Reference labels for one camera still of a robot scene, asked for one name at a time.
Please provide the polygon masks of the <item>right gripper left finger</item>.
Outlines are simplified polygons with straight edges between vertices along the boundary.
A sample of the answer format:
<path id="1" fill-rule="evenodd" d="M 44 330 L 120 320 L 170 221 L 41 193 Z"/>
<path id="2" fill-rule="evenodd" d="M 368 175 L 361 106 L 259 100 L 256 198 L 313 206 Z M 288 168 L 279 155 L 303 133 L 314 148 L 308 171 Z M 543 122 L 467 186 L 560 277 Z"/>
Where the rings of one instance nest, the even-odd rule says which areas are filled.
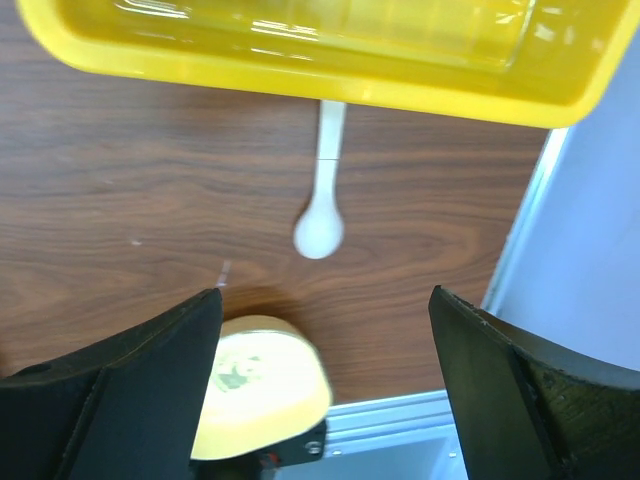
<path id="1" fill-rule="evenodd" d="M 188 479 L 223 320 L 204 290 L 1 380 L 4 479 Z"/>

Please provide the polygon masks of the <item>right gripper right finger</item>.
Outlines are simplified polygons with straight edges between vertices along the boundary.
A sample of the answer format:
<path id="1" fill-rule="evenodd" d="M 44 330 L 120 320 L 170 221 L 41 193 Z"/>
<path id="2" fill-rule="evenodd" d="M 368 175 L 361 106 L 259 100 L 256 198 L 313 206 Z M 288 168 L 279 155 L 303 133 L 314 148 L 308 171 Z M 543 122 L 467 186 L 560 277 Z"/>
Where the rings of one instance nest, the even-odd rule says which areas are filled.
<path id="1" fill-rule="evenodd" d="M 436 286 L 429 316 L 471 479 L 636 479 L 639 374 Z"/>

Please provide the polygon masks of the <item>white plastic spoon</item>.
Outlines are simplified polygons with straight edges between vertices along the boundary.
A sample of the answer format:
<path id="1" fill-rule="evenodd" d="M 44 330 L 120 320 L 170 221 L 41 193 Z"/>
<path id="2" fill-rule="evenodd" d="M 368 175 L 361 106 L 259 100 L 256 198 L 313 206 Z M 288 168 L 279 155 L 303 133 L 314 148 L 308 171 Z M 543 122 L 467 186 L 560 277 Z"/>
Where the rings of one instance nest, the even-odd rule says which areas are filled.
<path id="1" fill-rule="evenodd" d="M 320 102 L 311 197 L 293 233 L 293 243 L 297 252 L 311 260 L 331 256 L 338 250 L 344 238 L 344 221 L 337 203 L 336 179 L 346 110 L 347 106 L 343 102 Z"/>

